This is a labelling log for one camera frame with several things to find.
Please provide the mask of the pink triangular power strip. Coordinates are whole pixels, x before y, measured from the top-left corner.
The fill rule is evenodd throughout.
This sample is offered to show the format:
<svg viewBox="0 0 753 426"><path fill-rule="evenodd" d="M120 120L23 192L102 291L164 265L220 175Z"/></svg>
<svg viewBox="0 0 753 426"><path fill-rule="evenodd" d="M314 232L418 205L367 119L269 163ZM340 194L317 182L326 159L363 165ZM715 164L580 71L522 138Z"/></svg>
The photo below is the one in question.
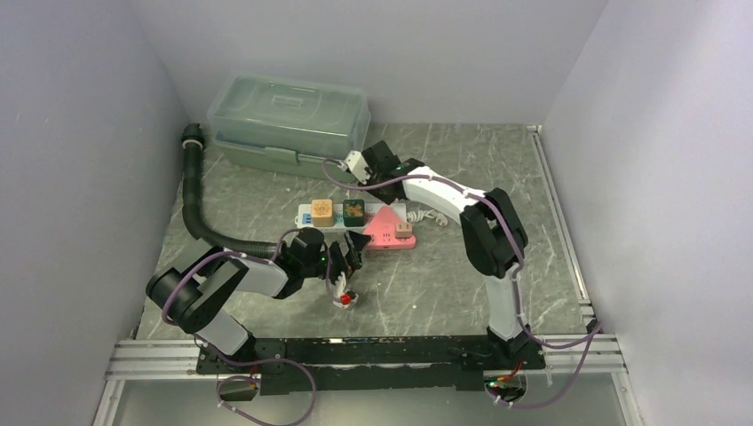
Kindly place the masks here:
<svg viewBox="0 0 753 426"><path fill-rule="evenodd" d="M399 217L391 207L384 206L380 208L371 218L364 230L364 234L368 234L372 237L366 250L386 251L413 249L416 246L416 236L414 233L411 238L405 240L396 239L394 236L394 226L400 222L408 222L408 220Z"/></svg>

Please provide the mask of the dark green cube adapter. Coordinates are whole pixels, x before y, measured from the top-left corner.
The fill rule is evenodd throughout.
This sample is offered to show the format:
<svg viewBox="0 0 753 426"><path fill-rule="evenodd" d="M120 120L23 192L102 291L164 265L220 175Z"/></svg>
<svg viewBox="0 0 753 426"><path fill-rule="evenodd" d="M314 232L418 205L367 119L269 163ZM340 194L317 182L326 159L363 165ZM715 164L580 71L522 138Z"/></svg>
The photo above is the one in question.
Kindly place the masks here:
<svg viewBox="0 0 753 426"><path fill-rule="evenodd" d="M348 199L342 203L342 218L346 227L361 227L366 224L365 201Z"/></svg>

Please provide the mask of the tan cube plug adapter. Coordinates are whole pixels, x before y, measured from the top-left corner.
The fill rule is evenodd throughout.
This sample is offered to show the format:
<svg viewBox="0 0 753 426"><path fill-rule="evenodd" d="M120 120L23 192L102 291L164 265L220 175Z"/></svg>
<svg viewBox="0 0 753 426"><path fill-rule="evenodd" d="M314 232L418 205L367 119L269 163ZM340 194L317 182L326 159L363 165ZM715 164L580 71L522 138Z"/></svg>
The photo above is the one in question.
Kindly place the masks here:
<svg viewBox="0 0 753 426"><path fill-rule="evenodd" d="M331 199L311 201L311 221L314 227L326 228L335 225L334 202Z"/></svg>

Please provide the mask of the small pink cube adapter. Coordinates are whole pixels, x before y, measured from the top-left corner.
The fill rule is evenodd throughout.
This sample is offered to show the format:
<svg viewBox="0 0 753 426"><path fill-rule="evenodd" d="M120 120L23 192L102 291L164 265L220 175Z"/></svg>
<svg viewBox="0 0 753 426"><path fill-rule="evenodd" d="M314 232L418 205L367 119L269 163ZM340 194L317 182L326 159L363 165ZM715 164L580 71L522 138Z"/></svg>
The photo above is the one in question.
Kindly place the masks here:
<svg viewBox="0 0 753 426"><path fill-rule="evenodd" d="M394 236L396 239L409 239L413 236L413 226L409 222L400 222L394 226Z"/></svg>

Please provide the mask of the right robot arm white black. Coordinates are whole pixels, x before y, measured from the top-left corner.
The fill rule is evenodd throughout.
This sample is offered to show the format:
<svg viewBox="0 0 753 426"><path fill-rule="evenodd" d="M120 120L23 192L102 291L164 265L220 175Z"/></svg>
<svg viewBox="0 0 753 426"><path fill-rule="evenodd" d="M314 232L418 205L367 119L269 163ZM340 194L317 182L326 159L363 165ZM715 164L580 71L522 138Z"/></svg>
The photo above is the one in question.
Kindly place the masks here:
<svg viewBox="0 0 753 426"><path fill-rule="evenodd" d="M352 150L345 167L380 201L419 202L461 226L466 256L486 286L489 356L500 368L520 361L530 341L518 289L527 234L509 195L458 184L414 158L402 161L384 141Z"/></svg>

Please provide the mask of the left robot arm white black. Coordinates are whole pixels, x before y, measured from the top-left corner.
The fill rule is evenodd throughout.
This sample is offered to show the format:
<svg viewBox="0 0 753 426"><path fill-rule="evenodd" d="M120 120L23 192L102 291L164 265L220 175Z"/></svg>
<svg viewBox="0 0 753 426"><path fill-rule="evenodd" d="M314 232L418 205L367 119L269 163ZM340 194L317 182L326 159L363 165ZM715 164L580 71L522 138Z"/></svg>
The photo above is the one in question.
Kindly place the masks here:
<svg viewBox="0 0 753 426"><path fill-rule="evenodd" d="M289 235L291 241L279 239L263 256L199 239L150 279L147 298L160 308L163 322L220 352L220 361L232 372L244 372L258 359L257 339L226 311L233 294L282 300L305 280L317 278L336 306L347 309L358 299L348 280L362 266L369 235L347 231L344 246L326 243L313 227L291 229Z"/></svg>

